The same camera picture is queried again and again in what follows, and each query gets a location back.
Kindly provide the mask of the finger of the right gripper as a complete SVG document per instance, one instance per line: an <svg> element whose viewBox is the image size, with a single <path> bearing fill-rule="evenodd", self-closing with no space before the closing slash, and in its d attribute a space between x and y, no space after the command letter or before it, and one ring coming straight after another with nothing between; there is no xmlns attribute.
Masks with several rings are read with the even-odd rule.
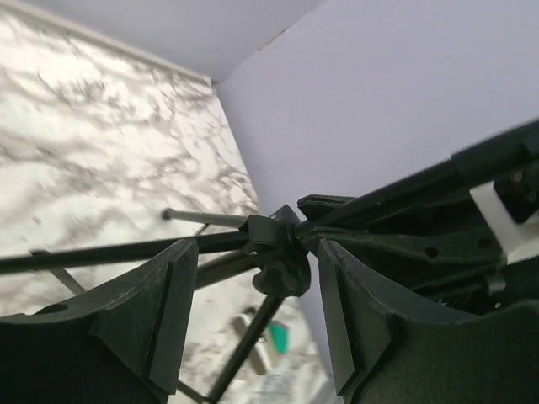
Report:
<svg viewBox="0 0 539 404"><path fill-rule="evenodd" d="M315 226L351 227L396 215L465 188L453 167L432 167L355 199L312 194L297 207Z"/></svg>
<svg viewBox="0 0 539 404"><path fill-rule="evenodd" d="M317 253L323 239L337 242L367 267L411 290L470 279L501 265L501 247L485 228L410 236L319 227L303 235L302 243Z"/></svg>

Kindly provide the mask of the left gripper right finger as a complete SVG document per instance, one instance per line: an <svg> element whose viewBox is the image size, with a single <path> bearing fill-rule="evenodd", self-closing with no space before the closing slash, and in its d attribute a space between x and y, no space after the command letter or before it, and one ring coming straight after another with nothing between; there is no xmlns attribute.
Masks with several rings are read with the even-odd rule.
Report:
<svg viewBox="0 0 539 404"><path fill-rule="evenodd" d="M364 265L318 250L336 393L347 403L535 403L538 304L485 316L440 305Z"/></svg>

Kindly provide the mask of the black tripod music stand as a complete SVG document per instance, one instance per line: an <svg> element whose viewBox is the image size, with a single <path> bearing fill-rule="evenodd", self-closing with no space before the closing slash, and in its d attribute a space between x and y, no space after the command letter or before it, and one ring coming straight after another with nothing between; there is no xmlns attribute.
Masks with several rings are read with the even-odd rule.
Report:
<svg viewBox="0 0 539 404"><path fill-rule="evenodd" d="M308 291L311 284L308 256L313 255L318 260L318 252L313 253L309 250L302 243L302 236L313 228L328 227L339 231L363 231L372 234L442 236L484 228L485 225L480 215L474 215L472 212L465 215L467 223L459 220L450 222L436 219L433 210L424 210L421 206L351 227L315 226L298 207L293 210L289 206L280 208L271 216L242 217L172 209L165 210L163 216L167 219L221 226L222 232L64 252L35 252L28 256L3 259L1 271L3 274L13 274L30 269L73 268L128 262L138 262L139 267L176 242L195 242L199 248L195 291L253 270L255 272L253 286L264 295L264 302L253 319L247 337L240 340L209 395L202 396L177 379L174 393L182 392L198 403L217 403L221 400L232 379L248 358L252 341L262 335L283 301L291 296L299 297ZM440 305L476 316L485 316L527 301L521 300L502 306L489 303L476 304L473 300L469 300L463 308L460 308L456 304L425 297L421 295L420 290L408 290ZM538 297L530 300L538 304Z"/></svg>

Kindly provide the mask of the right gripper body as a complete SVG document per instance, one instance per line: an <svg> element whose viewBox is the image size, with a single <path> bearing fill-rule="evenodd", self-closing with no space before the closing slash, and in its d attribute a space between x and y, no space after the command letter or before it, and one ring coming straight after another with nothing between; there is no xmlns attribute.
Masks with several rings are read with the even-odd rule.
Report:
<svg viewBox="0 0 539 404"><path fill-rule="evenodd" d="M494 236L473 201L470 190L493 182L505 209L518 224L538 213L538 123L515 127L475 146L458 152L432 167L453 167L462 176L465 188L421 205L433 210L436 219L462 221L472 212L480 215L484 228ZM476 304L509 304L538 297L538 256L508 264L501 247L501 265L454 283L420 290L421 295L463 308L469 300Z"/></svg>

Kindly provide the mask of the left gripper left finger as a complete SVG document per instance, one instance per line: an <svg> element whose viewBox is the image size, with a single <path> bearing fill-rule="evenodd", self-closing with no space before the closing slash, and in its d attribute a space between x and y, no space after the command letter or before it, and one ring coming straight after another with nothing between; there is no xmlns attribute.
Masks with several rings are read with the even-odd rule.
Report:
<svg viewBox="0 0 539 404"><path fill-rule="evenodd" d="M176 242L33 315L1 320L4 403L164 403L176 391L198 264Z"/></svg>

